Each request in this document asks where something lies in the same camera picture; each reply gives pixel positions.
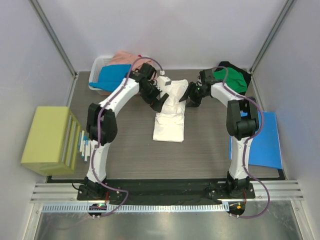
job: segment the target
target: white cloth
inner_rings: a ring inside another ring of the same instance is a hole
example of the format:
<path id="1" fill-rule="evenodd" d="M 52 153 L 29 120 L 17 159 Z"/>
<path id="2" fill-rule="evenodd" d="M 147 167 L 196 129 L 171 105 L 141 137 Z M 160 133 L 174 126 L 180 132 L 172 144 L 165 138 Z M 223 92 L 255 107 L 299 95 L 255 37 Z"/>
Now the white cloth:
<path id="1" fill-rule="evenodd" d="M 172 81 L 171 85 L 161 86 L 162 97 L 169 94 L 160 113 L 155 115 L 153 140 L 182 143 L 185 131 L 186 101 L 179 102 L 188 87 L 187 80 Z"/>

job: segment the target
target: pink cloth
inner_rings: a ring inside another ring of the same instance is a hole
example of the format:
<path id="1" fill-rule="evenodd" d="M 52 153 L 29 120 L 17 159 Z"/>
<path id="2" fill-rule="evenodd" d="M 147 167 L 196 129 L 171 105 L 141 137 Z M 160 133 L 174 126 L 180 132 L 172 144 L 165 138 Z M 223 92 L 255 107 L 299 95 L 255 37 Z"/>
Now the pink cloth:
<path id="1" fill-rule="evenodd" d="M 132 64 L 136 59 L 138 59 L 139 56 L 125 52 L 125 51 L 118 51 L 111 61 L 107 64 L 109 65 L 116 65 L 116 64 Z M 152 61 L 149 59 L 141 59 L 136 62 L 136 64 L 133 66 L 133 70 L 140 69 L 142 64 L 150 64 L 152 65 Z"/>

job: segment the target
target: green cloth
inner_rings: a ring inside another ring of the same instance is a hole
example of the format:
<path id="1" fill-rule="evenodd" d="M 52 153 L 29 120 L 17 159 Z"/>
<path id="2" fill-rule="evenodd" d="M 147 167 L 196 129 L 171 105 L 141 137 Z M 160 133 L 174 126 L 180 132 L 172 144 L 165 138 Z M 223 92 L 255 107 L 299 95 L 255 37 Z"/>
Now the green cloth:
<path id="1" fill-rule="evenodd" d="M 227 69 L 228 77 L 226 78 L 225 83 L 228 85 L 228 87 L 237 93 L 246 92 L 248 87 L 242 73 L 237 72 L 231 67 L 227 67 Z M 222 69 L 221 71 L 215 71 L 213 73 L 213 76 L 215 79 L 223 80 L 226 76 L 226 69 Z"/>

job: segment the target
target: white wall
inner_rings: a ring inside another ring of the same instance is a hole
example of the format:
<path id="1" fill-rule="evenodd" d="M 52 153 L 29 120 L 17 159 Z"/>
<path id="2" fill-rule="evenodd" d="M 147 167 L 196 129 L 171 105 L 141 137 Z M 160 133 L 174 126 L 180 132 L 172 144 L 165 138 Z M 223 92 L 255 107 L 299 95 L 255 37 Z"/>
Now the white wall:
<path id="1" fill-rule="evenodd" d="M 63 105 L 72 76 L 27 0 L 0 3 L 0 239 L 21 240 L 36 182 L 20 166 L 36 107 Z"/>
<path id="2" fill-rule="evenodd" d="M 319 0 L 296 1 L 255 72 L 266 110 L 276 112 L 285 172 L 298 180 L 309 205 L 313 229 L 317 231 L 320 222 L 319 23 Z"/>
<path id="3" fill-rule="evenodd" d="M 124 50 L 167 69 L 251 67 L 285 0 L 39 0 L 71 63 Z"/>

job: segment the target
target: blue folder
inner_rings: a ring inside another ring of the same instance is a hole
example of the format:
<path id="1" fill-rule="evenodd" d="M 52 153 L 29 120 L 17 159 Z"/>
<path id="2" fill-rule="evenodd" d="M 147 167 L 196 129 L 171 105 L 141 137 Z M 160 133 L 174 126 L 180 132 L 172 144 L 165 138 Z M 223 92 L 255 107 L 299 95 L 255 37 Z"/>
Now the blue folder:
<path id="1" fill-rule="evenodd" d="M 279 144 L 279 134 L 276 114 L 274 112 L 263 112 L 264 127 L 261 133 L 252 140 L 249 164 L 282 169 L 282 159 Z M 229 159 L 231 159 L 232 141 L 229 139 Z"/>

